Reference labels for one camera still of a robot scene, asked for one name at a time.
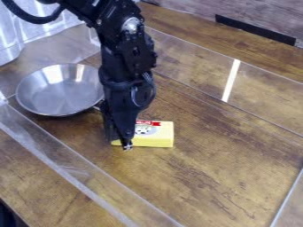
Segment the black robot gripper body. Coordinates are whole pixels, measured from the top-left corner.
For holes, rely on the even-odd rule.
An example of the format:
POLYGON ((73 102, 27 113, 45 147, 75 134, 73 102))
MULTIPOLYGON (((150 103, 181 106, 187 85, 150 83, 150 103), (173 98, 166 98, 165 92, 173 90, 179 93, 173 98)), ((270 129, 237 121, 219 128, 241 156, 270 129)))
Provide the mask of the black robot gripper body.
POLYGON ((110 86, 105 87, 105 101, 109 103, 121 139, 134 138, 139 113, 151 104, 155 92, 155 86, 149 83, 133 85, 126 90, 115 90, 110 86))

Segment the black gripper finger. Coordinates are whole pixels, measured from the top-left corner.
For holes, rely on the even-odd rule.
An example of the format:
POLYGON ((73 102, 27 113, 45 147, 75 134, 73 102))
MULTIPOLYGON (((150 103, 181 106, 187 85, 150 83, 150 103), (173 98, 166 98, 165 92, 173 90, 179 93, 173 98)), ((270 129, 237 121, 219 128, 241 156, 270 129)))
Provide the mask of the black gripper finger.
POLYGON ((125 137, 122 139, 122 147, 123 147, 125 151, 131 151, 133 150, 134 144, 133 144, 133 141, 131 141, 130 138, 125 137))
POLYGON ((117 126, 110 114, 110 107, 109 103, 106 101, 102 102, 101 104, 101 112, 103 116, 103 124, 105 124, 105 131, 106 131, 106 138, 111 142, 114 140, 119 140, 119 133, 117 130, 117 126))

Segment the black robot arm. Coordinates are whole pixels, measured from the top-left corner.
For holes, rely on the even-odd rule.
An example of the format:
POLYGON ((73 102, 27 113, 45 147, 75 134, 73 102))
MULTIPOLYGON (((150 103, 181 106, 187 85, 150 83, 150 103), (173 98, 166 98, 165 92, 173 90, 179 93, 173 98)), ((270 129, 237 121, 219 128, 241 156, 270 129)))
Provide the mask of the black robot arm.
POLYGON ((70 11, 99 37, 102 65, 99 81, 105 90, 101 105, 105 129, 110 141, 133 148, 135 124, 141 112, 157 96, 153 69, 158 53, 154 40, 145 29, 145 17, 135 0, 38 0, 57 4, 49 16, 30 14, 15 0, 0 0, 6 8, 25 21, 47 24, 70 11))

